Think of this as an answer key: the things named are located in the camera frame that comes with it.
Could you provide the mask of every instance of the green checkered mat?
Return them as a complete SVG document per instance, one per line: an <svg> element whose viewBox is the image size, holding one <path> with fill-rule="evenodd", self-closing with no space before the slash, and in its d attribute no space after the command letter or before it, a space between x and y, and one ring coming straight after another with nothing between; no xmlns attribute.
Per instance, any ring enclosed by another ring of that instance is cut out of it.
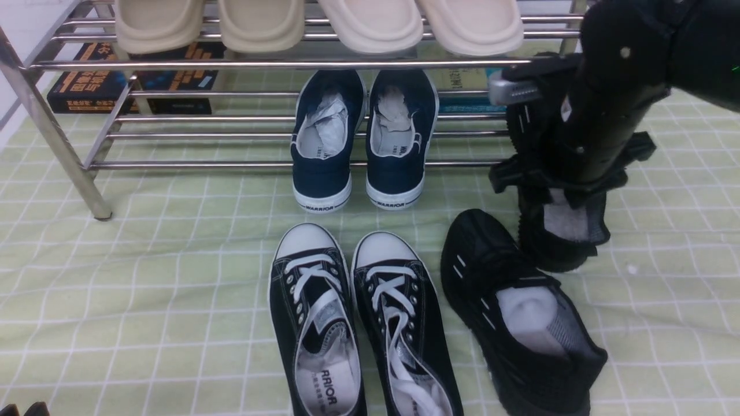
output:
<svg viewBox="0 0 740 416"><path fill-rule="evenodd" d="M236 83L299 90L308 75L253 73ZM295 102L223 105L223 113L290 114ZM103 120L60 119L81 155ZM610 194L611 242L558 276L610 355L592 414L740 415L740 118L676 92L645 127L659 151ZM109 159L289 160L274 141L181 145L122 142ZM503 138L464 138L435 141L431 151L479 158L512 149ZM289 415L266 302L281 235L314 221L350 256L367 232L393 231L439 285L442 242L458 212L479 207L514 230L516 195L495 195L486 173L430 170L416 207L384 212L355 170L349 205L314 216L298 208L286 174L103 172L96 183L115 217L101 223L26 121L0 153L1 402L45 400L53 416ZM440 303L465 414L505 414L474 339ZM364 334L361 342L370 410L382 415Z"/></svg>

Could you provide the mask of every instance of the black sneaker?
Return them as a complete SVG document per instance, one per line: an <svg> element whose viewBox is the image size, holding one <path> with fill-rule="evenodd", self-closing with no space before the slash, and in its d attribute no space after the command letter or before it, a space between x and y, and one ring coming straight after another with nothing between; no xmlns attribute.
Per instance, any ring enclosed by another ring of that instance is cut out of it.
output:
<svg viewBox="0 0 740 416"><path fill-rule="evenodd" d="M528 263L503 225L479 209L455 218L442 285L472 330L510 415L588 415L606 363L560 283Z"/></svg>
<svg viewBox="0 0 740 416"><path fill-rule="evenodd" d="M334 212L352 192L349 156L367 92L353 70L321 70L303 86L291 137L293 194L313 213Z"/></svg>
<svg viewBox="0 0 740 416"><path fill-rule="evenodd" d="M367 415L347 276L316 224L291 228L277 247L268 302L294 415Z"/></svg>
<svg viewBox="0 0 740 416"><path fill-rule="evenodd" d="M575 270L609 241L605 210L606 192L572 209L560 189L519 187L519 246L539 269Z"/></svg>
<svg viewBox="0 0 740 416"><path fill-rule="evenodd" d="M422 70L384 70L370 92L367 193L377 207L404 209L421 196L440 99Z"/></svg>
<svg viewBox="0 0 740 416"><path fill-rule="evenodd" d="M391 416L461 416L437 291L413 249L373 232L354 251L352 294Z"/></svg>

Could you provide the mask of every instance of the beige slipper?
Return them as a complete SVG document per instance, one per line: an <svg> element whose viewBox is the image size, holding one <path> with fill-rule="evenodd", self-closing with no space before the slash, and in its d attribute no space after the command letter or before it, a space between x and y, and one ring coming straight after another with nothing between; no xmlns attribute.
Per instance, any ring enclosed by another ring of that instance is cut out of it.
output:
<svg viewBox="0 0 740 416"><path fill-rule="evenodd" d="M303 37L304 0L218 0L221 41L242 53L277 52Z"/></svg>
<svg viewBox="0 0 740 416"><path fill-rule="evenodd" d="M198 39L205 0L115 0L118 44L128 53L185 47Z"/></svg>

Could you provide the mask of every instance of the black canvas sneaker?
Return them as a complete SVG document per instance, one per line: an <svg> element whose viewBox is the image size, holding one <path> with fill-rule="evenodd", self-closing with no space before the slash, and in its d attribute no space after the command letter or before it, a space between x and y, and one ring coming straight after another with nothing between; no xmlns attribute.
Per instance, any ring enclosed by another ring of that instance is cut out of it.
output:
<svg viewBox="0 0 740 416"><path fill-rule="evenodd" d="M442 285L472 330L510 415L588 415L588 391L606 363L575 306L479 209L455 218L442 253Z"/></svg>
<svg viewBox="0 0 740 416"><path fill-rule="evenodd" d="M347 276L316 224L290 229L275 253L268 302L294 415L367 415Z"/></svg>
<svg viewBox="0 0 740 416"><path fill-rule="evenodd" d="M373 232L354 251L352 294L391 416L461 416L437 291L413 249Z"/></svg>

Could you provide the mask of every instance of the black mesh shoe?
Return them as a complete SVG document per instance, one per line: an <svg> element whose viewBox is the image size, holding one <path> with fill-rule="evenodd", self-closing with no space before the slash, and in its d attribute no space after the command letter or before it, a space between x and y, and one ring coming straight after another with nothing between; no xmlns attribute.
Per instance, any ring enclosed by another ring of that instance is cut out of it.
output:
<svg viewBox="0 0 740 416"><path fill-rule="evenodd" d="M572 209L562 190L519 187L519 246L540 269L575 270L609 241L605 210L606 193Z"/></svg>
<svg viewBox="0 0 740 416"><path fill-rule="evenodd" d="M373 232L354 251L353 296L390 416L462 416L437 291L408 244Z"/></svg>
<svg viewBox="0 0 740 416"><path fill-rule="evenodd" d="M344 256L316 224L275 253L269 308L296 416L367 415Z"/></svg>
<svg viewBox="0 0 740 416"><path fill-rule="evenodd" d="M607 360L560 284L533 266L479 209L457 216L442 253L442 285L472 330L510 415L588 415Z"/></svg>

